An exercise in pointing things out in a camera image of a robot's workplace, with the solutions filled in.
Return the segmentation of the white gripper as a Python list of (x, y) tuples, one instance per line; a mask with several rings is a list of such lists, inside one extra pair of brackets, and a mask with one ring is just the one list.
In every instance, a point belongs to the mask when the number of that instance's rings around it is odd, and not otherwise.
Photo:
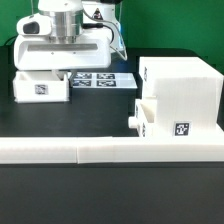
[(111, 64), (110, 41), (89, 32), (78, 36), (74, 43), (19, 35), (14, 44), (14, 64), (25, 71), (107, 68)]

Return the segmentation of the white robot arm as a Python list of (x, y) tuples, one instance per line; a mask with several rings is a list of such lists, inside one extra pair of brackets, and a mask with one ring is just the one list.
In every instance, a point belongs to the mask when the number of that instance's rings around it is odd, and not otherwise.
[(38, 12), (17, 22), (14, 63), (27, 71), (106, 68), (127, 58), (116, 0), (39, 0)]

